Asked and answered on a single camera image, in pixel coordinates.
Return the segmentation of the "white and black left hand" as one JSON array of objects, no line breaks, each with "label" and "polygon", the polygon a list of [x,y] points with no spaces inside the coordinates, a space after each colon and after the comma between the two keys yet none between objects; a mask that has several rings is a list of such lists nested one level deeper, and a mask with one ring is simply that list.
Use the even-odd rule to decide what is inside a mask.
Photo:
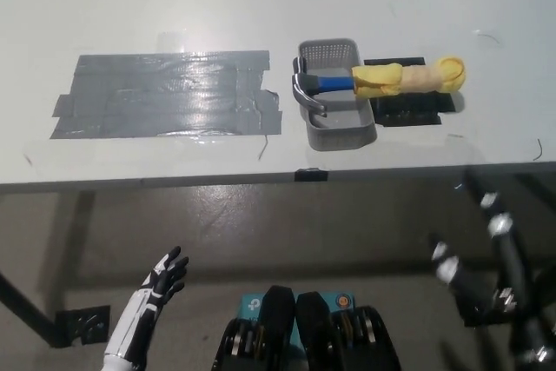
[{"label": "white and black left hand", "polygon": [[144,370],[156,323],[164,306],[184,288],[189,259],[172,248],[130,297],[103,355],[102,371]]}]

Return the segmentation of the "black and white right hand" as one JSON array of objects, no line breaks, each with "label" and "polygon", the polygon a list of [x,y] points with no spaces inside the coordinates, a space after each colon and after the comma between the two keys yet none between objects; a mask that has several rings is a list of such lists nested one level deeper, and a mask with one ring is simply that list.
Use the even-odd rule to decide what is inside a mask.
[{"label": "black and white right hand", "polygon": [[496,261],[498,280],[489,288],[440,235],[431,234],[431,263],[436,277],[452,293],[467,328],[508,324],[509,351],[516,370],[555,369],[555,326],[544,307],[551,303],[546,271],[533,276],[531,263],[520,239],[513,214],[500,192],[471,169],[463,172],[460,187],[478,206]]}]

